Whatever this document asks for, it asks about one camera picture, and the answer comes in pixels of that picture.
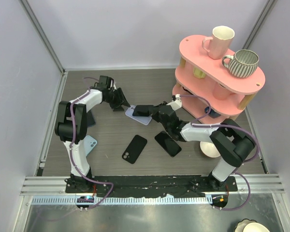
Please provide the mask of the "blue object bottom shelf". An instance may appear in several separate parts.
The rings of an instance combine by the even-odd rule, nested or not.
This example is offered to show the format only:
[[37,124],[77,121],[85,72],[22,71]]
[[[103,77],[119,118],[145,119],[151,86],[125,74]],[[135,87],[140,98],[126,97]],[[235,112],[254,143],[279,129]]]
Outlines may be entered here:
[[204,112],[206,115],[208,115],[211,118],[218,118],[221,116],[221,114],[217,113],[215,110],[213,110],[209,106],[204,109]]

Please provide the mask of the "pink three-tier shelf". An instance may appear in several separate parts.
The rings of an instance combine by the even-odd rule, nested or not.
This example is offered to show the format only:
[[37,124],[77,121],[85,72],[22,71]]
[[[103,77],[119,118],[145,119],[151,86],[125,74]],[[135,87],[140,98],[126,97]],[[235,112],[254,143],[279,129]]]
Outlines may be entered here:
[[[202,48],[204,35],[190,35],[179,44],[181,60],[175,70],[176,84],[173,95],[180,94],[182,107],[204,124],[219,123],[227,118],[236,119],[261,90],[265,84],[265,75],[261,68],[247,78],[237,78],[229,73],[221,60],[210,58]],[[206,74],[203,79],[193,75],[196,67]],[[231,92],[225,100],[217,100],[213,96],[216,83],[221,84]],[[221,114],[211,118],[204,109],[210,107]]]

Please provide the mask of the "grey striped mug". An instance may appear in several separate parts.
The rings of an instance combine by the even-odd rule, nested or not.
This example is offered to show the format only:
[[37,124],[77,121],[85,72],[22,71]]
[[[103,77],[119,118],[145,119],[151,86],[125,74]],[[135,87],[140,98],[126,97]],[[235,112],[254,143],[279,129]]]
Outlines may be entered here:
[[251,50],[242,49],[233,55],[225,55],[221,63],[231,75],[238,78],[247,78],[256,71],[259,56]]

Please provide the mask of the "light blue phone case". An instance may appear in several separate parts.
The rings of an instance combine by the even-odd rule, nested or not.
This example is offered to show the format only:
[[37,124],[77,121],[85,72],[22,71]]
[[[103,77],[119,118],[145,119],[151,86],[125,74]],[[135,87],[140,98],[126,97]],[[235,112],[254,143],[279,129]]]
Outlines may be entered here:
[[95,140],[90,135],[87,135],[84,138],[84,148],[85,148],[86,156],[90,154],[90,152],[94,149],[96,145],[97,145],[97,140]]

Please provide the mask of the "dark blue phone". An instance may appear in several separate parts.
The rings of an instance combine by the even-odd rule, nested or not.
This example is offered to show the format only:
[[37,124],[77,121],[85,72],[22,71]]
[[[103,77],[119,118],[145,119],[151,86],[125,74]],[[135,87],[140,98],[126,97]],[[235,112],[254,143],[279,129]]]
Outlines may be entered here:
[[87,127],[89,128],[89,127],[92,127],[94,125],[96,125],[96,120],[94,118],[92,111],[90,110],[87,112]]

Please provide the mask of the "lavender phone case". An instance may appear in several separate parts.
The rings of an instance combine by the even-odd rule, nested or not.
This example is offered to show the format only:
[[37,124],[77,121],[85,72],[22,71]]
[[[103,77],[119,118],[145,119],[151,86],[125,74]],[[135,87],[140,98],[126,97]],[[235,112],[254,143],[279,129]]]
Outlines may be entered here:
[[135,110],[135,105],[131,105],[126,111],[125,111],[125,115],[127,117],[129,117],[130,119],[133,119],[139,123],[141,123],[142,125],[147,126],[151,120],[152,117],[145,117],[145,116],[133,116],[133,112]]

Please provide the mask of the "pink tall mug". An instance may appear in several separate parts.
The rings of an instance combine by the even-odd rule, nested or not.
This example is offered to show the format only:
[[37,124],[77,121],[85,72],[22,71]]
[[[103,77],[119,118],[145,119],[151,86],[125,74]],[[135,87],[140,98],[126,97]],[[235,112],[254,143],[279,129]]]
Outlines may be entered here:
[[227,26],[214,27],[212,36],[203,39],[202,48],[210,58],[221,59],[228,51],[234,37],[235,31],[232,28]]

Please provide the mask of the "black phone case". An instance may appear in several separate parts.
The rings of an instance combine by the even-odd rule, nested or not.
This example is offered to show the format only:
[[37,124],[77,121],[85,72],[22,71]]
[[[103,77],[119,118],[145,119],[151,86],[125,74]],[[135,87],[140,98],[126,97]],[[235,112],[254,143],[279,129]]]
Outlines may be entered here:
[[147,139],[140,136],[135,135],[128,147],[122,154],[122,159],[127,161],[130,164],[134,164],[142,153],[143,149],[147,145]]

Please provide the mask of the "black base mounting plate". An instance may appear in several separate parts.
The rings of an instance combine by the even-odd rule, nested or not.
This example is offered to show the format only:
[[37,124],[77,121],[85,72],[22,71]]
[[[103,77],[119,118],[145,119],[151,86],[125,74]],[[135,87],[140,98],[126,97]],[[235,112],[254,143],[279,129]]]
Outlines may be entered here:
[[95,183],[81,177],[65,178],[66,193],[93,194],[115,198],[199,197],[206,192],[237,192],[235,177],[225,182],[202,175],[95,176]]

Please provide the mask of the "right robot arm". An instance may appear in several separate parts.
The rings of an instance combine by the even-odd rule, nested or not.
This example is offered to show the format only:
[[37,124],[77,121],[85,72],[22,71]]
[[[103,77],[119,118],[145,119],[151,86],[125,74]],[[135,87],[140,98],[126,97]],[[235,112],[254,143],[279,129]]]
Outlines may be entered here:
[[221,190],[231,174],[259,155],[260,145],[256,137],[232,119],[227,118],[218,124],[187,122],[179,119],[175,110],[165,103],[150,105],[148,111],[173,140],[199,141],[214,145],[221,159],[208,176],[208,184],[212,190]]

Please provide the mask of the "pink cup middle shelf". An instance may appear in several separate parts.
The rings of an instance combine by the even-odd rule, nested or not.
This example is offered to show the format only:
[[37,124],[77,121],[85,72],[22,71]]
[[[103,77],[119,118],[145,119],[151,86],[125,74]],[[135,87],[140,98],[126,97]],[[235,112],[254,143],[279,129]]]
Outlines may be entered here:
[[225,100],[231,95],[231,92],[219,83],[216,83],[213,89],[213,96],[217,100]]

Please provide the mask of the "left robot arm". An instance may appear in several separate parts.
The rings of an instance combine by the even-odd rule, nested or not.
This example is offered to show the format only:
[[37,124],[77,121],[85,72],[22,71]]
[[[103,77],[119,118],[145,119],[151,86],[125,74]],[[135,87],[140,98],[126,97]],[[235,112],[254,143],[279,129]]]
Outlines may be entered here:
[[99,80],[81,96],[58,104],[55,134],[64,143],[71,164],[70,177],[65,180],[68,192],[90,192],[97,181],[92,179],[84,139],[87,135],[87,114],[98,104],[106,102],[114,112],[130,107],[122,89],[113,78],[101,75]]

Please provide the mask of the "cream bowl bottom corner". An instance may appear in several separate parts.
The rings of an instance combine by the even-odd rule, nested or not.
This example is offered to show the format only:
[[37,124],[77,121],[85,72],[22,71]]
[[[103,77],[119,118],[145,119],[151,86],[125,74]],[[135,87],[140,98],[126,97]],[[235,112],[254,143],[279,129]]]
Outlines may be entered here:
[[239,221],[234,230],[234,232],[269,232],[269,230],[262,224],[255,220],[243,219]]

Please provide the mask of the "aluminium rail with slots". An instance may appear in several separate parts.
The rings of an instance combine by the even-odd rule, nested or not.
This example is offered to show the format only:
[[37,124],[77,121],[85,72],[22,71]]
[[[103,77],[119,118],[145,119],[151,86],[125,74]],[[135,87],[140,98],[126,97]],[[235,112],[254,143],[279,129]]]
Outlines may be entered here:
[[[100,201],[101,197],[70,195],[70,196],[34,196],[32,205],[93,205]],[[162,205],[162,204],[211,204],[212,196],[175,198],[171,195],[158,198],[106,198],[102,205]]]

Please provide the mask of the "yellow cup on shelf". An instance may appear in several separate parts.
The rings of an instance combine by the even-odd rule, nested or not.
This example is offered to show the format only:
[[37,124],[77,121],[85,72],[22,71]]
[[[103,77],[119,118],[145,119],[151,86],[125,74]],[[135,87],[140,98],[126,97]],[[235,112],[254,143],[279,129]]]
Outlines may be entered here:
[[206,77],[206,74],[196,67],[193,68],[193,75],[198,79],[203,79]]

